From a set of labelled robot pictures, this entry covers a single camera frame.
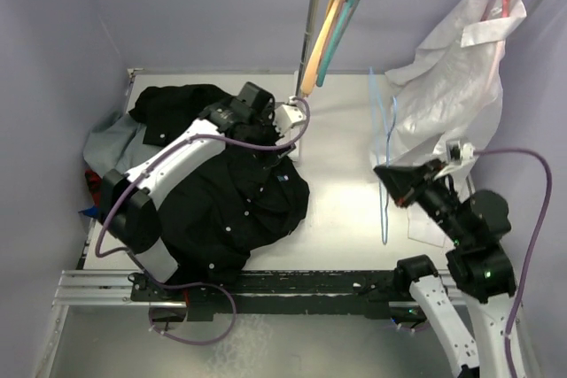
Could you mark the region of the black button shirt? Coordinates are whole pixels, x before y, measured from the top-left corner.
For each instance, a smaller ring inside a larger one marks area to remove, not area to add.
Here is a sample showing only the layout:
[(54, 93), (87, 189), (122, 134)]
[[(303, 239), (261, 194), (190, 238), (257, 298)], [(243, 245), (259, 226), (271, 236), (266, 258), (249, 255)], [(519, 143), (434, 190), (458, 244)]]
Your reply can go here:
[(282, 151), (228, 146), (184, 178), (159, 208), (164, 241), (181, 266), (166, 284), (234, 282), (253, 250), (299, 226), (309, 195)]

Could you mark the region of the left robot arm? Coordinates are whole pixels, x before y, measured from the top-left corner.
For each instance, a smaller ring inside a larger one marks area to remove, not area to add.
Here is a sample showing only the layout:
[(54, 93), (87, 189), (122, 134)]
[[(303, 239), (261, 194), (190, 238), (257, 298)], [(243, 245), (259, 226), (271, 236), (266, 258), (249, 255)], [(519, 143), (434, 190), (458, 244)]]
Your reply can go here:
[(152, 277), (151, 290), (163, 300), (182, 291), (179, 262), (163, 237), (159, 208), (169, 193), (228, 146), (280, 152), (286, 136), (304, 119), (295, 104), (281, 103), (247, 82), (236, 96), (207, 104), (172, 142), (124, 173), (115, 169), (102, 180), (99, 221), (134, 263)]

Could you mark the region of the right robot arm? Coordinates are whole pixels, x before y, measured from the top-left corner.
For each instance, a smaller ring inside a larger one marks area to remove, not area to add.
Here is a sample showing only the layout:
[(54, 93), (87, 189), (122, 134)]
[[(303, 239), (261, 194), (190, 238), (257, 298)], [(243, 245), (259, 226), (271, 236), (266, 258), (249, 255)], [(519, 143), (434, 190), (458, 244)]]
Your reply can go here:
[(491, 190), (458, 197), (449, 165), (376, 166), (375, 174), (400, 208), (418, 205), (452, 241), (448, 272), (461, 291), (471, 325), (449, 300), (438, 270), (425, 255), (404, 258), (394, 270), (395, 292), (414, 299), (430, 322), (455, 377), (519, 377), (509, 366), (518, 351), (510, 318), (517, 285), (500, 240), (510, 229), (509, 207)]

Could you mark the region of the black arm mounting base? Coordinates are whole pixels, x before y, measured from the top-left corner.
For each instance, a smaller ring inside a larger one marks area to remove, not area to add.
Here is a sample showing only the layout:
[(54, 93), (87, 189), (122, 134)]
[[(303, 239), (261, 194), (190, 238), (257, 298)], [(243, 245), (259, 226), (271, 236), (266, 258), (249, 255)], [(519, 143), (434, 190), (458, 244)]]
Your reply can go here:
[[(186, 318), (210, 321), (231, 314), (228, 298), (211, 287), (164, 289), (141, 273), (128, 276), (131, 300), (178, 310)], [(228, 287), (239, 314), (356, 315), (417, 327), (425, 314), (408, 295), (394, 288), (392, 271), (251, 271)]]

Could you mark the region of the light blue hanger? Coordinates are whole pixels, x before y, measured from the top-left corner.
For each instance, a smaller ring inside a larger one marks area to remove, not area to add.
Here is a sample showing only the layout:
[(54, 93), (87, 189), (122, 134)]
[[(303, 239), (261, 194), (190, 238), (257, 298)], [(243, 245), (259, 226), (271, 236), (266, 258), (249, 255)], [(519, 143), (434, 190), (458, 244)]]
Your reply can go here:
[[(369, 68), (368, 85), (373, 131), (372, 168), (389, 166), (391, 162), (391, 139), (397, 119), (397, 99), (388, 98), (380, 88), (379, 75)], [(380, 232), (383, 245), (389, 236), (389, 195), (381, 181), (378, 181)]]

